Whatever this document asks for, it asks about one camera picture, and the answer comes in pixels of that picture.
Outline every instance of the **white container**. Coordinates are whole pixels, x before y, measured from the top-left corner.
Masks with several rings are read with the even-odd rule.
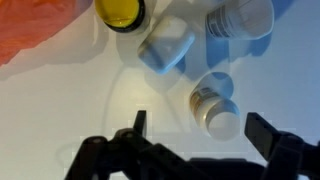
[[[206,17],[215,38],[260,39],[272,31],[273,24],[271,0],[227,0]]]
[[[206,135],[218,141],[231,140],[240,133],[239,110],[212,87],[199,83],[190,95],[190,109]]]
[[[138,56],[156,73],[165,74],[183,58],[194,39],[184,20],[166,16],[140,45]]]

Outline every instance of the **container lid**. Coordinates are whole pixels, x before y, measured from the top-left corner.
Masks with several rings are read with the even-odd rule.
[[[96,0],[97,13],[117,32],[130,32],[139,27],[145,17],[143,0]]]
[[[218,141],[228,141],[239,135],[240,118],[238,107],[224,99],[208,112],[206,127],[209,135]]]

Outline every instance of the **white surface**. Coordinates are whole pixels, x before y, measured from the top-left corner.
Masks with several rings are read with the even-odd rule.
[[[178,13],[173,15],[190,22],[196,32],[185,66],[179,65],[183,74],[175,69],[156,75],[136,54],[146,33],[116,35],[93,9],[2,66],[0,179],[63,179],[84,138],[112,138],[116,130],[132,125],[139,109],[148,111],[148,139],[186,159],[244,157],[263,163],[243,134],[221,143],[197,128],[189,93],[210,71],[227,72],[233,79],[232,100],[240,109],[242,128],[246,113],[256,111],[277,128],[312,143],[319,140],[320,1],[293,1],[277,17],[269,39],[230,44],[205,43],[202,22],[214,3],[202,2],[161,0],[155,9],[156,17],[163,10]],[[229,46],[227,58],[224,47]]]

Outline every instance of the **pill bottle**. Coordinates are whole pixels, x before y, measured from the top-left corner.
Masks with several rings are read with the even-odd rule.
[[[203,132],[218,141],[239,135],[239,109],[230,99],[219,95],[212,85],[200,82],[192,91],[190,110]]]
[[[95,0],[95,8],[115,32],[143,32],[150,22],[150,8],[144,0]]]
[[[260,39],[273,24],[271,0],[226,0],[206,16],[206,27],[215,38]]]

